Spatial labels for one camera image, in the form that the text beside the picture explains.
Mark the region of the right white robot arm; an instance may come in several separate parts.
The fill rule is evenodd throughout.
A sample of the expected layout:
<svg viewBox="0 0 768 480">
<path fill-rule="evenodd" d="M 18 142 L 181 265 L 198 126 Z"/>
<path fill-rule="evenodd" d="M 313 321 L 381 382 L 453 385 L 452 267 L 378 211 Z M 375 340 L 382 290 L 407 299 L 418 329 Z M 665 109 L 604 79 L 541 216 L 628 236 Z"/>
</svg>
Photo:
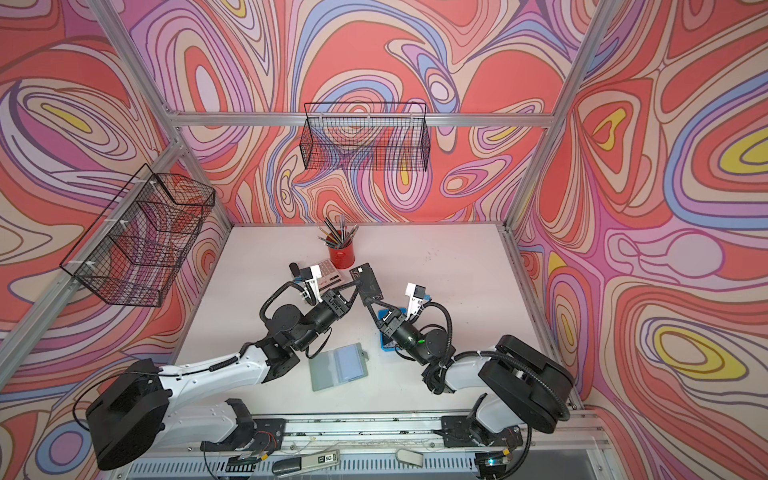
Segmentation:
<svg viewBox="0 0 768 480">
<path fill-rule="evenodd" d="M 437 434 L 447 447 L 523 444 L 520 429 L 551 434 L 570 419 L 567 402 L 573 376 L 557 362 L 512 335 L 494 348 L 459 352 L 453 344 L 448 309 L 427 301 L 411 313 L 377 299 L 366 299 L 380 333 L 404 356 L 424 367 L 421 378 L 434 395 L 483 388 L 470 413 L 441 418 Z"/>
</svg>

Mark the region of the black VIP credit card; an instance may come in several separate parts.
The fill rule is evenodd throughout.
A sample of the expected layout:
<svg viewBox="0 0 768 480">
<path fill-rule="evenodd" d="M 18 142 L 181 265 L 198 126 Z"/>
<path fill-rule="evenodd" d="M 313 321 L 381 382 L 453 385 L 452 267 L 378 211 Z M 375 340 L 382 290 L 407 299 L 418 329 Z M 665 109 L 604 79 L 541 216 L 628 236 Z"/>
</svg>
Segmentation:
<svg viewBox="0 0 768 480">
<path fill-rule="evenodd" d="M 371 304 L 384 299 L 375 273 L 369 263 L 351 268 L 349 274 L 364 304 Z"/>
</svg>

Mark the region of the green card holder wallet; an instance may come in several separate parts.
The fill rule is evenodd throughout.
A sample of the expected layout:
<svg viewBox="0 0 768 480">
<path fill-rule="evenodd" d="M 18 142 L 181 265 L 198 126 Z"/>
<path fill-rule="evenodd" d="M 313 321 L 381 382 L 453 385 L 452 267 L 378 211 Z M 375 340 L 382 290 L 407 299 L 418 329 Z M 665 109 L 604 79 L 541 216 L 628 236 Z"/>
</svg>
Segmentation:
<svg viewBox="0 0 768 480">
<path fill-rule="evenodd" d="M 360 343 L 317 354 L 309 360 L 312 390 L 322 391 L 367 377 L 367 360 Z"/>
</svg>

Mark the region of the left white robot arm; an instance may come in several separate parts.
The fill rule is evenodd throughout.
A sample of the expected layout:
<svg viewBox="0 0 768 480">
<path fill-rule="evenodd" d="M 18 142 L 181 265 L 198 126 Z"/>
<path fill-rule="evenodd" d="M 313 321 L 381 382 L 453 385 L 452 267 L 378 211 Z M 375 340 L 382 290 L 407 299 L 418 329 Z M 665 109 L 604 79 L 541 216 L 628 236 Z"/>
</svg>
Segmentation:
<svg viewBox="0 0 768 480">
<path fill-rule="evenodd" d="M 86 410 L 86 423 L 97 466 L 123 467 L 153 447 L 197 443 L 212 452 L 267 448 L 279 443 L 258 430 L 245 403 L 229 398 L 220 405 L 204 399 L 236 388 L 261 385 L 285 376 L 319 335 L 331 330 L 354 305 L 343 291 L 348 283 L 322 293 L 308 312 L 293 304 L 271 304 L 291 288 L 281 285 L 262 305 L 259 316 L 268 329 L 256 342 L 235 353 L 185 365 L 158 366 L 139 360 L 118 374 Z"/>
</svg>

